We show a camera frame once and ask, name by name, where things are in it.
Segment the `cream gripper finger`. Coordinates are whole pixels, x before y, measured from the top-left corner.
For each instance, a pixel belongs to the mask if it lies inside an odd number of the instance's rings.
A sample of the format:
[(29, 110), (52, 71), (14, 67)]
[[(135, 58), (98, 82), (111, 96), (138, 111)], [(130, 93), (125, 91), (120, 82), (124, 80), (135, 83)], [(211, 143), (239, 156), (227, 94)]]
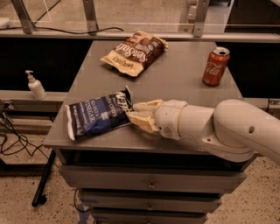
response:
[(150, 111), (132, 111), (128, 112), (126, 116), (129, 118), (131, 123), (148, 133), (159, 132), (159, 129), (155, 124), (153, 114)]
[(140, 111), (155, 111), (164, 101), (161, 99), (147, 101), (147, 102), (139, 102), (133, 105), (133, 109), (137, 112)]

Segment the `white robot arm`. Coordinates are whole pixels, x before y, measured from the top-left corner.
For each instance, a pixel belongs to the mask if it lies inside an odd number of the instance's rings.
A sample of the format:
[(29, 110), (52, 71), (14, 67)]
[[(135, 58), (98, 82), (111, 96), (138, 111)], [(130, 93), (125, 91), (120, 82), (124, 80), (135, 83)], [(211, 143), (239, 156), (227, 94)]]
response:
[(207, 108), (154, 100), (134, 104), (127, 117), (148, 133), (219, 158), (243, 162), (259, 153), (280, 164), (280, 120), (245, 101), (225, 100)]

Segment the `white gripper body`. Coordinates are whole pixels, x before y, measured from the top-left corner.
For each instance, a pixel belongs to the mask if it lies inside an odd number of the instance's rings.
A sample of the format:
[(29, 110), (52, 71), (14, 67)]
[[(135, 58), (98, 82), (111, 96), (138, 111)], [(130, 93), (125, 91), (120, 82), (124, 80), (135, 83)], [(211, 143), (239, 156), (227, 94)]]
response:
[(186, 101), (164, 101), (153, 113), (154, 121), (162, 137), (179, 140), (179, 116), (187, 106)]

